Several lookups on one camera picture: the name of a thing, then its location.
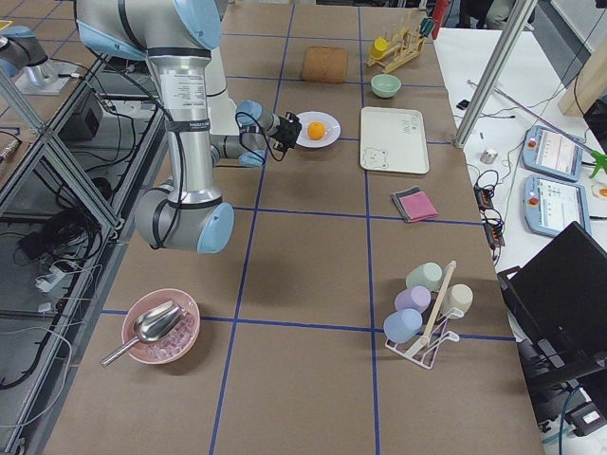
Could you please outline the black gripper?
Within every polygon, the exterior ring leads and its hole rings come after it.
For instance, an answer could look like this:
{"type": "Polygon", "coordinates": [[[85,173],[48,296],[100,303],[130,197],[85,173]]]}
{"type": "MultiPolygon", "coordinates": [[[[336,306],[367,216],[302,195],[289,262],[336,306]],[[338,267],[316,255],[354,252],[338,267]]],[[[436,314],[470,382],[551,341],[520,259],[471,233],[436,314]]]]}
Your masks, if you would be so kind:
{"type": "Polygon", "coordinates": [[[286,112],[283,117],[276,116],[271,133],[271,137],[275,140],[274,149],[287,152],[294,148],[301,130],[300,119],[292,112],[286,112]]]}

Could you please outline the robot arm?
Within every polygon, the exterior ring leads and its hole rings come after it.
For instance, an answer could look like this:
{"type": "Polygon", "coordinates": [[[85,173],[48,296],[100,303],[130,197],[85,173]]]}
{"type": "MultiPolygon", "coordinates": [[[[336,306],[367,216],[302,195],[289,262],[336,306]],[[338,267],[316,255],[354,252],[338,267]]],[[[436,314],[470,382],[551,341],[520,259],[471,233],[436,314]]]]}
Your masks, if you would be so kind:
{"type": "Polygon", "coordinates": [[[297,116],[230,98],[220,52],[225,1],[78,1],[80,38],[91,50],[146,63],[165,116],[172,175],[144,193],[139,234],[155,248],[217,253],[234,210],[213,183],[222,159],[261,167],[272,150],[293,148],[297,116]]]}

